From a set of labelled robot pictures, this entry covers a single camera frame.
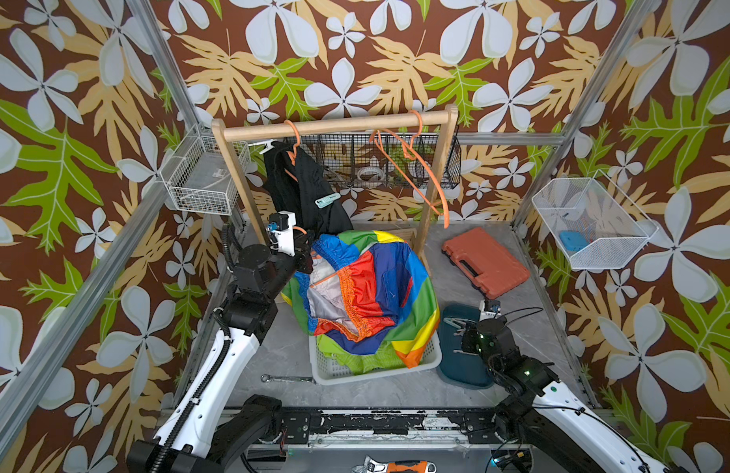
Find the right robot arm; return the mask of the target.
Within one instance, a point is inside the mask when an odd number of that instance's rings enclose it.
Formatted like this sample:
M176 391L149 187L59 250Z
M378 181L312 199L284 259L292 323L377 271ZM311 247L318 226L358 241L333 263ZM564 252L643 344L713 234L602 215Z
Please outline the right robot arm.
M548 364L520 352L506 317L463 325L461 352L477 356L507 397L495 408L504 445L531 445L570 472L678 472L603 421Z

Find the rainbow striped shorts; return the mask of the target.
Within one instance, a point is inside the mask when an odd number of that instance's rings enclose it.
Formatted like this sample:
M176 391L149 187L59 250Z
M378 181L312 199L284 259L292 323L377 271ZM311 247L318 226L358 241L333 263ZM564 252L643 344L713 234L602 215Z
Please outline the rainbow striped shorts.
M409 244L387 232L348 231L321 236L312 256L312 272L296 273L281 293L301 329L355 355L373 355L390 342L404 368L416 368L441 315L429 273Z

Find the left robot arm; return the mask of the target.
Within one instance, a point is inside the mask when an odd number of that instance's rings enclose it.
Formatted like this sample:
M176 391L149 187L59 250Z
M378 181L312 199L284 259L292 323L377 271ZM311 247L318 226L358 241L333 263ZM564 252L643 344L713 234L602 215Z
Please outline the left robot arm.
M187 394L151 441L136 441L131 472L225 472L261 439L281 433L280 400L252 396L226 423L220 418L230 392L254 358L277 313L276 299L292 277L312 269L311 232L292 227L269 246L242 246L224 230L223 255L231 276L225 301L212 316L213 345Z

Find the lime green shorts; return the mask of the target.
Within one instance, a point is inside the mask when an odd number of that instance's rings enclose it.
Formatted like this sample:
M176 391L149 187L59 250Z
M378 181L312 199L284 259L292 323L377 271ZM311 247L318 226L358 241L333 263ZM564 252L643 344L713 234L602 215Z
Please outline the lime green shorts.
M346 367L355 376L375 370L395 370L405 367L390 342L383 342L373 355L351 354L327 335L318 336L316 344L327 360Z

